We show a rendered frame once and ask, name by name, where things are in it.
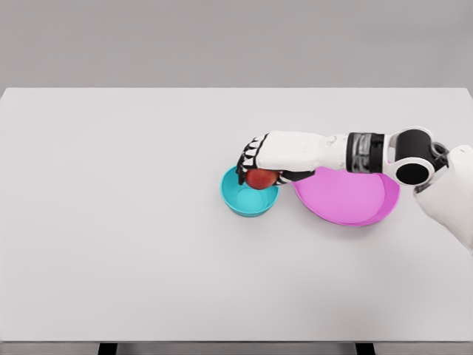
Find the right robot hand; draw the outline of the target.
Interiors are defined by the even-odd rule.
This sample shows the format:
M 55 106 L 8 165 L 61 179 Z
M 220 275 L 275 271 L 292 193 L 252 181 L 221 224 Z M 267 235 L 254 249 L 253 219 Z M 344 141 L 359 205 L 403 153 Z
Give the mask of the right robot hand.
M 255 169 L 277 172 L 274 186 L 312 177 L 326 142 L 326 137 L 306 132 L 272 131 L 255 137 L 236 164 L 238 184 L 242 185 L 249 171 Z

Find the blue bowl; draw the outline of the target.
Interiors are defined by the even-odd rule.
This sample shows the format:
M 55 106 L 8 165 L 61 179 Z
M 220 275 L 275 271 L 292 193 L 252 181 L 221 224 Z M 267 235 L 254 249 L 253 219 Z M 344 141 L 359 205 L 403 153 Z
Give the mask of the blue bowl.
M 232 166 L 220 181 L 220 194 L 227 207 L 243 217 L 258 217 L 271 209 L 279 197 L 279 187 L 257 190 L 246 183 L 239 185 L 236 170 Z

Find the red apple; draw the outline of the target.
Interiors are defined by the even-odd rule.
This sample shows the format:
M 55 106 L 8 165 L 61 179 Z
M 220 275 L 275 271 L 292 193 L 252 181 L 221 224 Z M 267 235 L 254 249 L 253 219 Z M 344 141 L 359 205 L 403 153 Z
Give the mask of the red apple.
M 273 186 L 277 182 L 278 177 L 278 171 L 249 169 L 245 174 L 245 182 L 252 189 L 263 190 Z

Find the pink plate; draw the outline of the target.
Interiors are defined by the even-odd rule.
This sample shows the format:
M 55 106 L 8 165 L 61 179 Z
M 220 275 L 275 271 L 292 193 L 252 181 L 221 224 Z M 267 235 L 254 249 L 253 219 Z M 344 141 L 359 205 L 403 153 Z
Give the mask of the pink plate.
M 400 186 L 387 175 L 319 168 L 293 184 L 300 201 L 318 217 L 342 226 L 369 226 L 396 207 Z

